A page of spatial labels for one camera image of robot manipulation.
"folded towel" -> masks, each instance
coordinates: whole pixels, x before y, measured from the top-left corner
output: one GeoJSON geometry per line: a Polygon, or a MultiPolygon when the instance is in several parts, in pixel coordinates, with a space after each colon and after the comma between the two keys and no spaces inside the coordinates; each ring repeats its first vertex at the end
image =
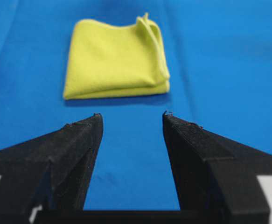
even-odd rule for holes
{"type": "Polygon", "coordinates": [[[125,27],[81,20],[71,40],[63,97],[161,94],[169,91],[169,76],[160,28],[148,14],[125,27]]]}

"blue fabric surface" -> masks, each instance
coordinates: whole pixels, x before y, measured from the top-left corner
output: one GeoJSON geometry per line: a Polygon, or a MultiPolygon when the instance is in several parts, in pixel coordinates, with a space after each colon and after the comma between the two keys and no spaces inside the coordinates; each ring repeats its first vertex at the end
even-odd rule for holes
{"type": "Polygon", "coordinates": [[[272,1],[0,1],[0,149],[102,113],[85,209],[179,209],[165,110],[272,154],[272,1]],[[74,24],[129,25],[145,12],[162,31],[171,91],[65,102],[74,24]]]}

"cloth fold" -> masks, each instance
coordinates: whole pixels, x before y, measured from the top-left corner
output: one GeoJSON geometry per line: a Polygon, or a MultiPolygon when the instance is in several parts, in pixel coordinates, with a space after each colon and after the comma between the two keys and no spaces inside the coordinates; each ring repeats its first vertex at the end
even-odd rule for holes
{"type": "Polygon", "coordinates": [[[162,94],[169,77],[160,28],[148,14],[125,27],[86,19],[74,28],[63,97],[162,94]]]}

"table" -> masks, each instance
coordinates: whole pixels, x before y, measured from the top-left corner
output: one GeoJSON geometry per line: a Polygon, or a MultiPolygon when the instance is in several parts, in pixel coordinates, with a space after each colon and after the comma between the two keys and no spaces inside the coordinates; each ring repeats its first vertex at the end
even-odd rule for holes
{"type": "Polygon", "coordinates": [[[104,117],[86,210],[178,210],[165,110],[272,154],[272,1],[0,1],[0,149],[104,117]],[[71,33],[93,18],[161,28],[168,94],[62,99],[71,33]]]}

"black 3d-printed part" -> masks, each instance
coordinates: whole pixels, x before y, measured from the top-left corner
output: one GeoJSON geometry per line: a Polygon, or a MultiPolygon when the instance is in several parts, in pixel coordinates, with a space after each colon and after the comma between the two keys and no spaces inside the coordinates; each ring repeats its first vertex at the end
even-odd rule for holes
{"type": "Polygon", "coordinates": [[[272,155],[171,114],[163,114],[163,133],[182,210],[221,210],[224,224],[268,224],[257,175],[272,175],[272,155]]]}
{"type": "Polygon", "coordinates": [[[81,210],[103,134],[100,114],[0,151],[0,220],[27,223],[33,207],[81,210]]]}

